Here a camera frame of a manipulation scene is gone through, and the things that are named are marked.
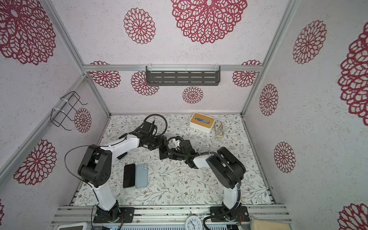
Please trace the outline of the black bare phone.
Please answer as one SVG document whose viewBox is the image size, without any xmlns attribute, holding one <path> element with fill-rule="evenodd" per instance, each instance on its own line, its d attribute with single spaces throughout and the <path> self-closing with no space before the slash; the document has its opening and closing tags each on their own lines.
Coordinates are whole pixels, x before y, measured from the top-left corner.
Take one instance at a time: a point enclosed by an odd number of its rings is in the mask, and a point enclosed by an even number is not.
<svg viewBox="0 0 368 230">
<path fill-rule="evenodd" d="M 136 180 L 136 165 L 134 163 L 125 165 L 123 175 L 123 188 L 134 187 L 135 180 Z"/>
</svg>

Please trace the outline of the light blue phone case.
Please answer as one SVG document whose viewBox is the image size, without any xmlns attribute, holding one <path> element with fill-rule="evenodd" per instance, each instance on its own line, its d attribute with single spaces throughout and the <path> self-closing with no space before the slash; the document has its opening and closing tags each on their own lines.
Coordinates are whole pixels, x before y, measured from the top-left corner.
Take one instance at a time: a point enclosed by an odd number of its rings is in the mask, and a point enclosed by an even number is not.
<svg viewBox="0 0 368 230">
<path fill-rule="evenodd" d="M 135 187 L 145 188 L 149 185 L 148 164 L 142 163 L 136 166 Z"/>
</svg>

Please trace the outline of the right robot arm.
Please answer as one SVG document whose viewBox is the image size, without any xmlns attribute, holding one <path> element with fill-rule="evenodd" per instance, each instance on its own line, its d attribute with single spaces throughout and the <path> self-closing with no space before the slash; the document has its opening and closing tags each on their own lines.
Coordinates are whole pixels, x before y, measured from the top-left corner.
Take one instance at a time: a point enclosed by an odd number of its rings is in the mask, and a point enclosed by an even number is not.
<svg viewBox="0 0 368 230">
<path fill-rule="evenodd" d="M 246 168 L 226 147 L 220 147 L 217 151 L 196 152 L 189 140 L 180 136 L 163 137 L 159 154 L 161 160 L 183 161 L 192 169 L 211 169 L 223 186 L 221 208 L 211 208 L 210 216 L 204 218 L 204 223 L 207 220 L 242 221 L 248 216 L 241 204 L 241 185 Z"/>
</svg>

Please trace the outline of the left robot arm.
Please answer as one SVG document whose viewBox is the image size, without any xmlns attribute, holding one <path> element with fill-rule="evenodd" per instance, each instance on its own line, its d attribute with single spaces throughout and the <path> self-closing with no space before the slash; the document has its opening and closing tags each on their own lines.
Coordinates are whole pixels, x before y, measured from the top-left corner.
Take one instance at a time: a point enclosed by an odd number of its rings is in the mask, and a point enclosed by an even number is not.
<svg viewBox="0 0 368 230">
<path fill-rule="evenodd" d="M 105 222 L 118 222 L 123 219 L 119 203 L 114 197 L 109 179 L 112 160 L 122 159 L 125 153 L 139 147 L 155 150 L 164 146 L 164 133 L 168 128 L 166 118 L 159 114 L 148 115 L 133 131 L 122 135 L 118 140 L 104 145 L 82 145 L 67 153 L 86 147 L 87 150 L 78 167 L 77 175 L 68 166 L 67 171 L 78 180 L 91 187 L 98 201 L 96 217 Z"/>
</svg>

